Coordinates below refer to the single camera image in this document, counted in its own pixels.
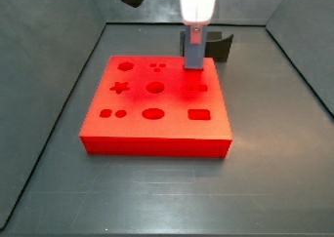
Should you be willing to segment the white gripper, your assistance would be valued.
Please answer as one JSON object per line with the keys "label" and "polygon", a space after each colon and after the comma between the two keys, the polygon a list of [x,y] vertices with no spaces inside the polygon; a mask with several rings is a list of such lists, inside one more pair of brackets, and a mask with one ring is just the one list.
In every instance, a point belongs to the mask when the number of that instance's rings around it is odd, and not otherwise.
{"label": "white gripper", "polygon": [[184,25],[208,25],[214,7],[214,0],[180,0]]}

